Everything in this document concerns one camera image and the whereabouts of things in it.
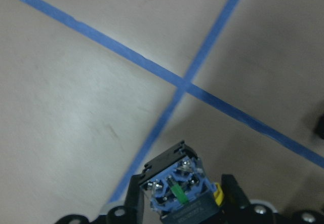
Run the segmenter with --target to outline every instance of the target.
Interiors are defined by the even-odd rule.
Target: floor
[[[2,222],[93,220],[182,139],[210,179],[320,210],[323,2],[0,0]]]

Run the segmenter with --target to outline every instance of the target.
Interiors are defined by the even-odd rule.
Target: electrical component
[[[145,164],[140,179],[151,209],[165,224],[199,223],[220,210],[214,197],[220,191],[206,177],[200,158],[184,142]]]

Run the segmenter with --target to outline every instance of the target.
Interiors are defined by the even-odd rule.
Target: yellow tab
[[[224,193],[219,183],[216,182],[215,185],[217,187],[217,191],[214,192],[215,202],[218,206],[221,206],[224,200]]]

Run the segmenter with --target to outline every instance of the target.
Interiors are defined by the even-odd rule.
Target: black object
[[[140,185],[146,179],[167,168],[168,165],[181,160],[185,156],[197,158],[193,149],[184,142],[176,144],[152,161],[145,164],[142,174],[131,178],[124,205],[116,206],[106,215],[99,215],[93,222],[82,215],[68,215],[59,219],[55,224],[71,224],[78,220],[78,224],[142,224],[144,211],[144,196]],[[215,202],[208,196],[209,193],[197,198],[194,205],[185,206],[179,211],[169,213],[164,223],[176,224],[324,224],[324,216],[312,210],[295,212],[288,219],[261,204],[251,204],[244,191],[239,187],[233,175],[222,175],[222,189],[224,192],[223,204],[215,212]]]
[[[324,115],[322,115],[317,122],[315,128],[315,134],[317,134],[320,138],[324,139]]]

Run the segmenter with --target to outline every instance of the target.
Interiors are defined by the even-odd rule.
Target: bolt
[[[115,216],[123,216],[126,214],[126,212],[124,209],[119,208],[119,209],[115,210],[114,214],[115,214]]]
[[[255,211],[256,213],[260,214],[260,215],[263,215],[263,214],[267,213],[266,208],[264,208],[264,206],[262,206],[262,205],[256,205],[256,206],[254,207],[254,211]]]
[[[308,223],[313,223],[316,221],[315,217],[308,212],[303,213],[302,218],[305,222],[308,222]]]

